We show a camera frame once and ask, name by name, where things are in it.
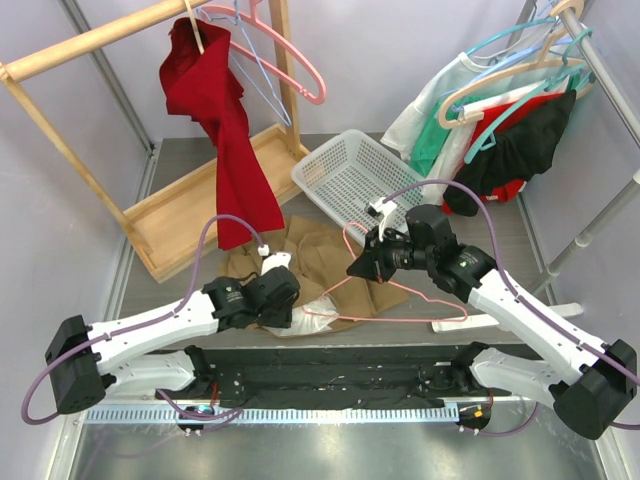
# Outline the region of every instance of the brown cloth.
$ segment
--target brown cloth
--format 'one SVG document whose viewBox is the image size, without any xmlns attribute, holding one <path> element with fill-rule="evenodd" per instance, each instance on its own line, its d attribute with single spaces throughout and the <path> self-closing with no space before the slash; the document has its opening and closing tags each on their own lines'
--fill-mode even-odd
<svg viewBox="0 0 640 480">
<path fill-rule="evenodd" d="M 262 234 L 271 252 L 292 254 L 290 270 L 300 282 L 300 298 L 295 307 L 306 305 L 320 297 L 329 287 L 346 277 L 353 262 L 342 239 L 342 231 L 334 226 L 314 222 L 302 217 L 285 218 L 285 228 Z M 362 247 L 347 236 L 356 255 Z M 260 272 L 262 257 L 254 241 L 230 251 L 222 262 L 221 274 L 242 278 L 251 272 Z M 389 284 L 378 284 L 353 278 L 331 292 L 331 298 L 341 315 L 348 317 L 375 317 L 409 299 L 408 294 Z M 334 320 L 331 331 L 351 328 L 361 322 Z"/>
</svg>

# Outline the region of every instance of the red cloth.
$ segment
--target red cloth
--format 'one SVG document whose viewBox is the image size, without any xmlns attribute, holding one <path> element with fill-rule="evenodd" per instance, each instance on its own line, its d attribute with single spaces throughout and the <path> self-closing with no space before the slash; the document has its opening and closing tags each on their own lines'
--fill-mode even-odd
<svg viewBox="0 0 640 480">
<path fill-rule="evenodd" d="M 176 20 L 171 30 L 171 53 L 160 67 L 167 111 L 190 115 L 218 148 L 217 212 L 236 215 L 260 232 L 284 228 L 280 206 L 249 141 L 249 119 L 240 103 L 243 88 L 229 70 L 231 33 L 199 20 L 198 29 L 202 55 L 188 18 Z M 221 249 L 250 239 L 242 225 L 218 222 Z"/>
<path fill-rule="evenodd" d="M 504 122 L 498 125 L 498 128 L 496 128 L 494 133 L 504 132 L 505 130 L 511 128 L 520 120 L 522 120 L 529 112 L 532 112 L 540 105 L 543 105 L 554 98 L 558 98 L 561 95 L 561 93 L 553 93 L 550 95 L 539 95 L 537 97 L 533 97 L 511 115 L 509 115 Z M 480 120 L 476 125 L 476 129 L 473 131 L 471 143 L 469 143 L 469 145 L 473 145 L 473 142 L 477 140 L 482 132 L 484 132 L 500 115 L 502 115 L 514 103 L 515 102 L 511 102 L 505 105 L 499 105 L 497 107 L 491 107 L 484 110 L 484 118 Z M 524 180 L 513 180 L 502 187 L 494 188 L 493 192 L 491 192 L 491 195 L 489 196 L 481 195 L 480 199 L 483 202 L 508 202 L 524 188 L 525 184 L 526 182 Z M 442 211 L 447 215 L 451 215 L 453 213 L 446 202 L 442 205 Z"/>
</svg>

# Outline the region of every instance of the white plastic basket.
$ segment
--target white plastic basket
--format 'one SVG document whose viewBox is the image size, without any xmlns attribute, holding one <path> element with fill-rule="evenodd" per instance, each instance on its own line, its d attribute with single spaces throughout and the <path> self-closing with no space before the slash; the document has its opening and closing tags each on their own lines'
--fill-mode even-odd
<svg viewBox="0 0 640 480">
<path fill-rule="evenodd" d="M 419 173 L 359 130 L 347 130 L 303 158 L 291 178 L 341 227 L 359 222 L 368 229 L 377 222 L 365 211 L 368 203 L 423 180 Z M 405 213 L 422 203 L 420 188 L 397 197 L 389 227 L 406 231 Z M 361 245 L 364 233 L 349 229 Z"/>
</svg>

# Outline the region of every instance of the wooden tray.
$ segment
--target wooden tray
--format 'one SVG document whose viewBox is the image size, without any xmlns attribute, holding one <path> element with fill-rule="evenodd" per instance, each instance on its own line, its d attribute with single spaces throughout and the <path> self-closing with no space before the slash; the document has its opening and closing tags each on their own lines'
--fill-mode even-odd
<svg viewBox="0 0 640 480">
<path fill-rule="evenodd" d="M 273 125 L 251 138 L 269 186 L 282 205 L 301 190 L 291 180 L 297 163 L 286 143 L 286 132 Z M 309 151 L 302 147 L 306 155 Z M 135 230 L 148 243 L 145 248 L 129 236 L 133 247 L 158 282 L 163 282 L 195 260 L 205 223 L 216 214 L 216 159 L 125 210 Z M 214 224 L 207 234 L 204 253 L 217 246 Z"/>
</svg>

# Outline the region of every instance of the white wall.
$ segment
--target white wall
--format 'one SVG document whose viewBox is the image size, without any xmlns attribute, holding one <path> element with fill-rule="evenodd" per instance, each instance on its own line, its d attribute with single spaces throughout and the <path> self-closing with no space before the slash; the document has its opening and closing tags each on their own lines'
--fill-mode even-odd
<svg viewBox="0 0 640 480">
<path fill-rule="evenodd" d="M 155 0 L 79 3 L 89 22 L 98 26 L 152 5 Z M 302 132 L 386 130 L 426 81 L 454 55 L 512 26 L 522 4 L 520 0 L 289 0 L 293 41 L 323 75 L 329 94 L 321 106 L 299 98 Z M 240 0 L 241 9 L 246 10 L 246 5 L 246 0 Z M 268 19 L 268 2 L 260 7 Z M 188 119 L 166 114 L 158 69 L 169 53 L 168 32 L 173 22 L 163 22 L 105 48 L 136 111 L 156 140 L 204 136 L 200 127 Z M 225 21 L 217 25 L 234 28 Z M 258 53 L 274 62 L 267 37 L 250 27 L 248 32 Z M 234 38 L 244 43 L 241 37 L 234 32 Z M 251 62 L 244 61 L 243 65 L 253 78 L 259 79 L 259 70 Z M 304 80 L 303 85 L 311 87 L 303 73 L 300 68 L 296 75 Z M 252 132 L 278 120 L 241 74 L 237 76 L 246 88 L 243 103 Z"/>
<path fill-rule="evenodd" d="M 3 2 L 0 60 L 73 35 L 57 2 Z M 88 58 L 24 83 L 115 200 L 134 200 L 145 154 Z M 0 86 L 2 478 L 44 478 L 59 424 L 30 427 L 20 403 L 60 322 L 101 319 L 122 235 L 102 203 Z M 45 380 L 32 415 L 54 409 Z"/>
<path fill-rule="evenodd" d="M 596 0 L 584 23 L 626 92 L 640 110 L 640 4 Z M 620 191 L 640 168 L 640 151 L 600 88 L 579 102 L 559 145 L 553 168 L 525 190 L 547 261 L 552 260 Z M 575 322 L 608 342 L 624 339 L 640 352 L 640 199 L 558 278 L 562 301 L 577 301 L 585 313 Z M 640 423 L 636 399 L 620 418 Z M 640 435 L 617 432 L 628 458 L 637 458 Z M 640 478 L 640 461 L 632 478 Z"/>
</svg>

